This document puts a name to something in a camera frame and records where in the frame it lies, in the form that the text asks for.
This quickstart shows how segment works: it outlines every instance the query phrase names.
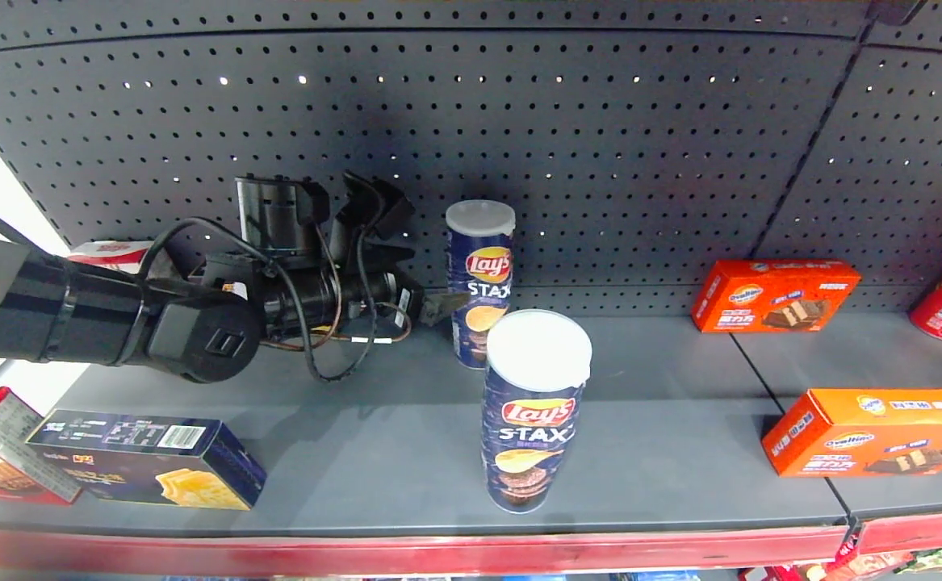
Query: blue snack box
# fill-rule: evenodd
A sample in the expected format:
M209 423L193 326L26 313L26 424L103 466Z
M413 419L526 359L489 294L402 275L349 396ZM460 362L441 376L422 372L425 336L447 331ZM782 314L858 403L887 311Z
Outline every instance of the blue snack box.
M634 571L634 573L611 573L610 581L700 581L700 575L695 569Z
M266 483L220 420L55 409L27 444L99 499L246 511Z

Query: gray shelf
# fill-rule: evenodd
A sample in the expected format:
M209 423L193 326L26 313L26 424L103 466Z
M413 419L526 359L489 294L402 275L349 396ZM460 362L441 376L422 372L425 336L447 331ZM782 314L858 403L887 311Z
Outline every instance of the gray shelf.
M736 340L784 408L809 387L942 387L942 341L902 313L846 314L820 333ZM862 518L942 512L942 474L832 484Z
M252 512L0 501L0 527L124 536L395 536L674 532L833 525L822 479L780 479L760 446L776 404L731 337L684 317L581 319L595 346L578 437L540 510L492 504L480 460L482 376L420 330L323 387L300 357L263 350L198 386L143 368L93 367L60 405L226 420L270 470ZM325 366L337 345L325 347Z

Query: lay's logo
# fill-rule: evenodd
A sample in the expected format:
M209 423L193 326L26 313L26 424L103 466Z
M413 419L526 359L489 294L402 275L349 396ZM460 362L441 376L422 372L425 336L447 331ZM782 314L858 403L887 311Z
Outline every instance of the lay's logo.
M503 419L516 426L555 428L567 422L574 411L573 399L519 399L503 404Z
M873 439L876 439L876 437L870 433L846 433L826 442L825 446L828 449L855 448L855 446L866 444L866 442L873 441Z
M745 305L754 302L762 291L764 291L764 288L757 286L757 284L744 284L744 286L732 291L732 295L729 295L729 302L734 305Z
M467 257L467 274L478 280L499 284L510 277L511 262L510 248L479 248Z

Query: chocolate wafer image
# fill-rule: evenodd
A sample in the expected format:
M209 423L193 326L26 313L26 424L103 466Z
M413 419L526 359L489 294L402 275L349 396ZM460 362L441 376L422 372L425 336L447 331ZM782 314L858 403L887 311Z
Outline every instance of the chocolate wafer image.
M913 449L912 452L876 460L865 467L874 474L922 474L942 464L942 449Z
M822 319L827 306L826 301L794 301L783 308L769 312L761 323L766 327L803 331Z

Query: cardboard box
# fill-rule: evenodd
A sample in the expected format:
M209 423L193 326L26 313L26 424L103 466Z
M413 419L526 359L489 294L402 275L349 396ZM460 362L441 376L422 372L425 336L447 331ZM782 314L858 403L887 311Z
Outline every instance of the cardboard box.
M96 265L110 270L128 274L137 274L141 268L141 261L151 247L150 242L118 242L106 240L103 242L86 242L69 254L73 262L83 262L86 265ZM158 251L158 255L151 262L149 276L153 278L180 278L173 261L165 250Z
M717 261L693 322L704 333L820 331L859 280L841 261Z
M99 499L248 511L266 482L220 420L55 409L27 444Z
M785 477L942 470L942 390L808 390L765 438Z
M41 420L42 416L8 387L0 387L0 497L25 503L71 504L80 486L22 442Z

